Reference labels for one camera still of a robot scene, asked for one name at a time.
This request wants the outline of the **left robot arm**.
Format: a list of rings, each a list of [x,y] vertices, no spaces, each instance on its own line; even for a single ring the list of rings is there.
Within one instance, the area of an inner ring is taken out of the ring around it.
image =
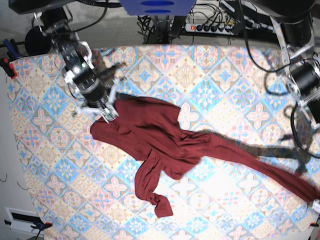
[[[295,126],[295,116],[302,112],[311,126],[320,127],[320,60],[315,52],[312,10],[314,0],[253,0],[251,3],[267,13],[281,49],[286,86],[295,99],[290,115],[292,138],[304,154],[320,156],[304,148]]]

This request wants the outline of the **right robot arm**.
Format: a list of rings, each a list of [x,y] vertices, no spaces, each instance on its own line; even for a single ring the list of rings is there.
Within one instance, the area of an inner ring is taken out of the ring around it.
[[[73,15],[67,0],[10,0],[8,6],[19,15],[33,14],[40,38],[50,40],[52,48],[65,62],[63,79],[71,95],[78,94],[82,104],[73,112],[93,113],[109,123],[118,117],[114,108],[117,87],[122,81],[116,71],[125,62],[105,66],[94,56],[89,44],[81,41],[79,29],[69,27]]]

